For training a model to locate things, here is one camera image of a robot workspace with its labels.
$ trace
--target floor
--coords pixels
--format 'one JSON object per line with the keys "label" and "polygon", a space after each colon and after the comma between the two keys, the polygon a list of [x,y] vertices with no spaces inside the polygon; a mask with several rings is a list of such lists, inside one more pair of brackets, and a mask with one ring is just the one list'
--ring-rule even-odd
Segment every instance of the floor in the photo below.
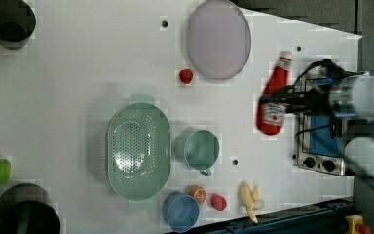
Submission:
{"label": "floor", "polygon": [[[239,0],[237,4],[259,12],[362,35],[359,69],[374,74],[374,0]],[[374,233],[374,193],[359,179],[355,180],[354,201]]]}

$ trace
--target teal cup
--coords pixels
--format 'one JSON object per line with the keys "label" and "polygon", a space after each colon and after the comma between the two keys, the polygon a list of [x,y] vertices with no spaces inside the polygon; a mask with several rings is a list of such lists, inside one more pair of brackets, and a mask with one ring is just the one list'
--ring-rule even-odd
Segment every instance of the teal cup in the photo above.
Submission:
{"label": "teal cup", "polygon": [[175,140],[175,155],[191,168],[210,176],[210,168],[217,161],[220,145],[208,130],[186,129]]}

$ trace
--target red toy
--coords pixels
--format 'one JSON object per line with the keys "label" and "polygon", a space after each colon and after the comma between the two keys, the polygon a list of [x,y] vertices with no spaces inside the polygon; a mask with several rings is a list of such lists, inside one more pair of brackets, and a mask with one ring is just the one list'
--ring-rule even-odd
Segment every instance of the red toy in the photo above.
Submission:
{"label": "red toy", "polygon": [[181,82],[183,82],[186,85],[190,84],[191,80],[193,79],[193,71],[191,71],[190,69],[180,71],[179,75]]}
{"label": "red toy", "polygon": [[211,205],[218,211],[223,211],[227,207],[226,199],[220,195],[211,196]]}

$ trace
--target black cylinder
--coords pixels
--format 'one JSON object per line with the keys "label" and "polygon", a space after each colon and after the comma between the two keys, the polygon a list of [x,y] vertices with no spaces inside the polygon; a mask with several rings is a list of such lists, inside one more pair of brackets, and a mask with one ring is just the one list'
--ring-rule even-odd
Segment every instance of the black cylinder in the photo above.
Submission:
{"label": "black cylinder", "polygon": [[20,49],[32,35],[35,26],[35,14],[25,2],[0,0],[0,45]]}

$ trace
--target blue bowl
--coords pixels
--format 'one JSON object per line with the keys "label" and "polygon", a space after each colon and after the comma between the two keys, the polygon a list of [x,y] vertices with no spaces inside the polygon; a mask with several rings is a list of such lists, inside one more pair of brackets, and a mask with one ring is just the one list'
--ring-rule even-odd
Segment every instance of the blue bowl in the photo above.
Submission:
{"label": "blue bowl", "polygon": [[164,221],[177,233],[190,230],[199,219],[196,199],[180,192],[171,193],[163,204]]}

